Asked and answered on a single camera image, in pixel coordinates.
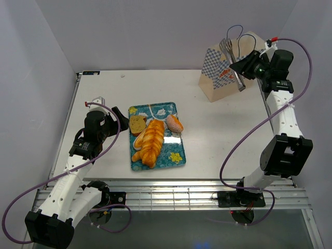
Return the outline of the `pink sugared doughnut bread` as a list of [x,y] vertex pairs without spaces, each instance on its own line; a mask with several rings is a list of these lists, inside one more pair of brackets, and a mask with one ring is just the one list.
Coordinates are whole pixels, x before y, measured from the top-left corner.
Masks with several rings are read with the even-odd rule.
[[169,128],[174,133],[181,133],[184,129],[180,121],[174,116],[169,114],[166,118],[166,124]]

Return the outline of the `metal tongs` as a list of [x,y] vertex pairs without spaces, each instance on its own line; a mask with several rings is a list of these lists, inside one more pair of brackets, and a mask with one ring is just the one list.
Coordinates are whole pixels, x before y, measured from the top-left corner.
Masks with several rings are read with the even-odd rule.
[[[229,65],[236,63],[236,58],[233,54],[232,42],[229,38],[223,38],[219,43],[219,48],[221,52],[225,55],[225,58]],[[241,75],[231,69],[232,75],[234,77],[235,83],[237,84],[238,90],[241,92],[246,89],[244,80]]]

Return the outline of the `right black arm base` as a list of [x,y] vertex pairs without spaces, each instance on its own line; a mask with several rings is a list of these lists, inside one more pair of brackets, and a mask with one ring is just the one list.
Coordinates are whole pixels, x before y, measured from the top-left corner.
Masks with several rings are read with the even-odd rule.
[[252,206],[254,208],[263,208],[266,206],[262,193],[251,193],[248,191],[218,191],[216,197],[219,208],[246,208]]

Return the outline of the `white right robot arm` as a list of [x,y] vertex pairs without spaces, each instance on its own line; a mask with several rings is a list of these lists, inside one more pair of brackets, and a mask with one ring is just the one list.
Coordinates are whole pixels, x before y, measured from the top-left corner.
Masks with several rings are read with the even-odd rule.
[[273,129],[273,138],[261,153],[259,168],[238,183],[234,199],[240,206],[248,205],[253,197],[257,199],[278,178],[297,176],[313,149],[313,142],[300,131],[291,104],[294,88],[287,77],[293,59],[293,53],[283,49],[273,51],[271,57],[253,50],[230,66],[244,78],[259,82]]

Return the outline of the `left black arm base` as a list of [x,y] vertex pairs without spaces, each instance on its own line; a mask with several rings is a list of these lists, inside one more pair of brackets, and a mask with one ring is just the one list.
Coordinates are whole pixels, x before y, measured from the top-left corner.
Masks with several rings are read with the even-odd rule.
[[109,186],[102,181],[91,181],[87,187],[98,189],[101,195],[101,201],[95,205],[95,208],[101,208],[110,204],[125,204],[126,192],[110,191]]

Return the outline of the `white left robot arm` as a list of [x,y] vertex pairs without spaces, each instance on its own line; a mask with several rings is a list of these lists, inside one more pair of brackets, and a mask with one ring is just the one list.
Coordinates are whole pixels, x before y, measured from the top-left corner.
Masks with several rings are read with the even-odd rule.
[[105,182],[83,179],[101,155],[103,143],[129,127],[129,120],[118,107],[106,109],[101,104],[89,104],[84,127],[74,138],[64,175],[57,179],[53,190],[36,212],[28,212],[25,224],[31,240],[52,248],[68,248],[77,224],[92,208],[110,203],[110,191]]

